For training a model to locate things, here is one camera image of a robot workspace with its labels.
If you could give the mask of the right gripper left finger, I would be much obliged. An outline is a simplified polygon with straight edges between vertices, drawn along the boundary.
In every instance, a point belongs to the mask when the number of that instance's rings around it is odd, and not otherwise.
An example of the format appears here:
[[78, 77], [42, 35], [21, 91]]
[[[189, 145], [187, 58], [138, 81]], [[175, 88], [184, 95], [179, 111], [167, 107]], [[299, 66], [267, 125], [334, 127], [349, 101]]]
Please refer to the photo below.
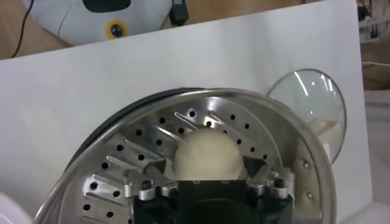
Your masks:
[[164, 172], [166, 159], [148, 162], [145, 166], [131, 165], [124, 173], [125, 198], [141, 201], [153, 200], [156, 196], [173, 197], [179, 191], [179, 183], [168, 178]]

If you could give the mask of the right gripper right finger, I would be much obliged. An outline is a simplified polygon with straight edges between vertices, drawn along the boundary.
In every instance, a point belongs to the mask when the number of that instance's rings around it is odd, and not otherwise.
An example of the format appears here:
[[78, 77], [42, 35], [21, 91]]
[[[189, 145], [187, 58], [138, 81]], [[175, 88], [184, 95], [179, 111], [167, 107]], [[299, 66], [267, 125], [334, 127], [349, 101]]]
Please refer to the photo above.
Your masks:
[[289, 167], [272, 165], [264, 159], [243, 156], [243, 165], [249, 186], [271, 195], [289, 194], [294, 198], [295, 174]]

